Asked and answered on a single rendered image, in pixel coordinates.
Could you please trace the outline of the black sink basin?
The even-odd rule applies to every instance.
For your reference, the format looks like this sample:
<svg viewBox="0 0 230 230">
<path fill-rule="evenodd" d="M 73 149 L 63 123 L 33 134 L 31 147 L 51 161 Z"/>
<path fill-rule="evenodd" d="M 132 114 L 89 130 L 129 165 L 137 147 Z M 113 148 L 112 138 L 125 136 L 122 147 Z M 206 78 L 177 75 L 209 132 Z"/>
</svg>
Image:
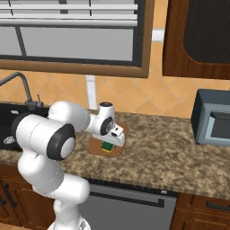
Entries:
<svg viewBox="0 0 230 230">
<path fill-rule="evenodd" d="M 30 112 L 43 117 L 47 117 L 49 113 L 48 108 L 37 108 L 30 111 L 29 108 L 22 104 L 11 104 L 0 102 L 0 149 L 21 151 L 15 138 L 11 133 L 11 126 L 14 119 L 21 113 Z"/>
</svg>

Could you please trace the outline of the white wall socket plate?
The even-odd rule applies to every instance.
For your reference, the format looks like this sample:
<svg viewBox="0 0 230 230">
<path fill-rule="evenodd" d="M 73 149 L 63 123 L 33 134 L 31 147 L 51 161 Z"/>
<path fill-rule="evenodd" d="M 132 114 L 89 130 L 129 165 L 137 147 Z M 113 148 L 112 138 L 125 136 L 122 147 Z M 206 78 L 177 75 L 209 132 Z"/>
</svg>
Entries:
<svg viewBox="0 0 230 230">
<path fill-rule="evenodd" d="M 153 29 L 152 42 L 163 42 L 163 41 L 164 41 L 164 29 Z"/>
</svg>

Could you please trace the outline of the grey microwave oven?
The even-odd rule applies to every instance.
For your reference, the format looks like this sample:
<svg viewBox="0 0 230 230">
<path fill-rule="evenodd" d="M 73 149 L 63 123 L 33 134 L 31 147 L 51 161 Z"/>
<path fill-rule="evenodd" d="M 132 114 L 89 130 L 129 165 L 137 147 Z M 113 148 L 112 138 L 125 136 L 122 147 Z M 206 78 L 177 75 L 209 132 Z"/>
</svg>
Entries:
<svg viewBox="0 0 230 230">
<path fill-rule="evenodd" d="M 230 91 L 198 89 L 190 122 L 197 144 L 230 146 Z"/>
</svg>

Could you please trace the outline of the green and yellow sponge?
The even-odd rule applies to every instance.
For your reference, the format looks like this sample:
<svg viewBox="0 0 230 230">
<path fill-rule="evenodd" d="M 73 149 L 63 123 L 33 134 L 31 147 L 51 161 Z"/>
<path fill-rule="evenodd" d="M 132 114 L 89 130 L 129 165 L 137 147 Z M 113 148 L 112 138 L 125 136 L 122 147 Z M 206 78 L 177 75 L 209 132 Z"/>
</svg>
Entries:
<svg viewBox="0 0 230 230">
<path fill-rule="evenodd" d="M 102 146 L 101 146 L 101 150 L 102 151 L 105 151 L 105 152 L 110 152 L 111 151 L 111 149 L 113 148 L 113 144 L 111 144 L 111 143 L 107 143 L 107 142 L 103 142 L 102 143 Z"/>
</svg>

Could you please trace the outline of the brown wooden base cupboard door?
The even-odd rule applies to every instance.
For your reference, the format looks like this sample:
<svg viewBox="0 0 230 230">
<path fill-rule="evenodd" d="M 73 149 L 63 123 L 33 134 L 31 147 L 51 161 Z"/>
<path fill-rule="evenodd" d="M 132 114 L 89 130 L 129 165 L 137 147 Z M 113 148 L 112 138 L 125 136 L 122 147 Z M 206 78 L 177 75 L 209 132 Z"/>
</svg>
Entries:
<svg viewBox="0 0 230 230">
<path fill-rule="evenodd" d="M 169 230 L 230 230 L 230 217 L 176 209 Z"/>
<path fill-rule="evenodd" d="M 4 183 L 17 207 L 13 208 L 4 192 Z M 15 166 L 0 165 L 0 195 L 6 204 L 0 202 L 0 223 L 23 226 L 31 230 L 47 230 L 55 220 L 53 199 L 35 193 L 32 186 L 23 179 Z"/>
</svg>

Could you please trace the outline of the brown wooden drawer front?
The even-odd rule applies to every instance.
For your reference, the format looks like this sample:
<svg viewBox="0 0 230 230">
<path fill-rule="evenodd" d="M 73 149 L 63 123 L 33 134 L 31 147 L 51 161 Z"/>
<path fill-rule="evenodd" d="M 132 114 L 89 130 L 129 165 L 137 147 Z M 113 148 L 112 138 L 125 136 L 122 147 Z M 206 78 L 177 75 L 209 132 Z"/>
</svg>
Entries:
<svg viewBox="0 0 230 230">
<path fill-rule="evenodd" d="M 228 207 L 230 205 L 230 200 L 227 199 L 217 199 L 199 195 L 180 193 L 176 201 L 176 207 L 189 211 L 221 214 L 230 217 L 230 211 L 207 208 L 207 201 L 210 201 L 213 205 L 219 205 L 224 207 Z"/>
</svg>

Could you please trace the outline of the grey dishwasher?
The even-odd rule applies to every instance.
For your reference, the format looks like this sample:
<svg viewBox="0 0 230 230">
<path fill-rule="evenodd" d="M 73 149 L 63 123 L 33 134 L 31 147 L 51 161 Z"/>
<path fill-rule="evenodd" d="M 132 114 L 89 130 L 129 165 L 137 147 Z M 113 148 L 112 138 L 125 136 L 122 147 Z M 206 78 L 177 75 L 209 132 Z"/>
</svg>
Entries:
<svg viewBox="0 0 230 230">
<path fill-rule="evenodd" d="M 89 196 L 79 206 L 92 230 L 169 230 L 178 194 L 174 191 L 88 179 L 90 192 L 157 202 L 164 208 Z"/>
</svg>

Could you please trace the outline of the brown wooden cutting board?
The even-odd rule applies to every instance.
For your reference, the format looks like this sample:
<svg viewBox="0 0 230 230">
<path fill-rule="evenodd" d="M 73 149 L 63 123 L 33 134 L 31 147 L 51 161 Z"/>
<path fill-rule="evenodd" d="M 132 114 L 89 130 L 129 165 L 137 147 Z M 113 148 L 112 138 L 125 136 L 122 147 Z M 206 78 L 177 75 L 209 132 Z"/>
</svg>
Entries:
<svg viewBox="0 0 230 230">
<path fill-rule="evenodd" d="M 120 146 L 113 145 L 113 148 L 108 153 L 101 150 L 101 146 L 103 142 L 99 139 L 93 138 L 93 134 L 105 136 L 108 133 L 111 133 L 114 137 L 118 137 L 121 133 L 123 133 L 125 135 L 125 142 L 126 142 L 128 127 L 122 123 L 115 123 L 112 119 L 108 119 L 107 121 L 104 121 L 102 123 L 102 126 L 99 128 L 99 130 L 95 133 L 92 133 L 92 136 L 89 138 L 87 151 L 93 155 L 103 155 L 109 157 L 115 157 L 121 155 L 124 146 L 120 147 Z"/>
</svg>

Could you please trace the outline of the window with white blinds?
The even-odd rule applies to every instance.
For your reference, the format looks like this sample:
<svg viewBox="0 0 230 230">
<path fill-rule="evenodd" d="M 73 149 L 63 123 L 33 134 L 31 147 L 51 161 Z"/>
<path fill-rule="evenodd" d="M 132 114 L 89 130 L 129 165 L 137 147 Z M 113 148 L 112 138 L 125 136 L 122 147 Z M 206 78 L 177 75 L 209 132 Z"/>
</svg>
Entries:
<svg viewBox="0 0 230 230">
<path fill-rule="evenodd" d="M 147 78 L 155 0 L 0 0 L 0 69 Z"/>
</svg>

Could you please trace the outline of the grey sink tap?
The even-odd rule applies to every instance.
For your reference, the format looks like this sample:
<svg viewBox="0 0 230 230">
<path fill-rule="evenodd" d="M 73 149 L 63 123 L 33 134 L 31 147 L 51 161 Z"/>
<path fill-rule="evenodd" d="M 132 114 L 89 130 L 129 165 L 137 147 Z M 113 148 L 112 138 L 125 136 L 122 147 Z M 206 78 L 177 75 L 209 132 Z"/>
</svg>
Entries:
<svg viewBox="0 0 230 230">
<path fill-rule="evenodd" d="M 30 88 L 27 82 L 27 79 L 25 77 L 25 75 L 21 72 L 14 72 L 11 75 L 5 77 L 4 79 L 0 80 L 0 86 L 10 82 L 11 80 L 13 80 L 15 77 L 19 76 L 22 79 L 22 83 L 23 83 L 23 87 L 27 96 L 27 100 L 25 101 L 25 105 L 29 108 L 30 111 L 34 111 L 37 108 L 43 108 L 44 107 L 44 103 L 40 100 L 40 96 L 37 95 L 38 100 L 34 101 L 31 97 L 31 92 L 30 92 Z"/>
</svg>

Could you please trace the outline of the white vertical wall strip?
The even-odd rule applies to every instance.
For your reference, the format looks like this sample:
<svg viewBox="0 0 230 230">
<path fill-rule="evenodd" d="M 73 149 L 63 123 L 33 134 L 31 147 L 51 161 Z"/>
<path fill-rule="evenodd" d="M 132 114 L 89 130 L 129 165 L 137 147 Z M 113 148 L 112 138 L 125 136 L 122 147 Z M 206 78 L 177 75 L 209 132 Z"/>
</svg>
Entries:
<svg viewBox="0 0 230 230">
<path fill-rule="evenodd" d="M 86 75 L 85 81 L 86 81 L 88 107 L 91 110 L 96 110 L 97 109 L 97 93 L 96 93 L 95 76 Z"/>
</svg>

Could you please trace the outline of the dark wooden wall cupboard door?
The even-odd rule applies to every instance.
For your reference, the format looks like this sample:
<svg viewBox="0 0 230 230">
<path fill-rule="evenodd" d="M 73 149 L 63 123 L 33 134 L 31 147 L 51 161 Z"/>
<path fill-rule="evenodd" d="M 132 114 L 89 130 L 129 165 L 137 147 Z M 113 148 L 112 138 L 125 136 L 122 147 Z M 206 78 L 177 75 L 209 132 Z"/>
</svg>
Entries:
<svg viewBox="0 0 230 230">
<path fill-rule="evenodd" d="M 168 0 L 163 75 L 230 80 L 230 0 Z"/>
</svg>

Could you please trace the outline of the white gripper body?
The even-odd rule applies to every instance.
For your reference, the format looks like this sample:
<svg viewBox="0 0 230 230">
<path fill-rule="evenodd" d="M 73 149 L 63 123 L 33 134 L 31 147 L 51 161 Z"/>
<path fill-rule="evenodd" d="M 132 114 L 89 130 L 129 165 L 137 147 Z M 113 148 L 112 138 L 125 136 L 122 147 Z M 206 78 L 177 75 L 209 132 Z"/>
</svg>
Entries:
<svg viewBox="0 0 230 230">
<path fill-rule="evenodd" d="M 125 144 L 125 135 L 121 133 L 118 137 L 114 137 L 111 133 L 108 133 L 105 136 L 93 134 L 93 138 L 99 139 L 102 142 L 111 143 L 115 146 L 123 147 Z"/>
</svg>

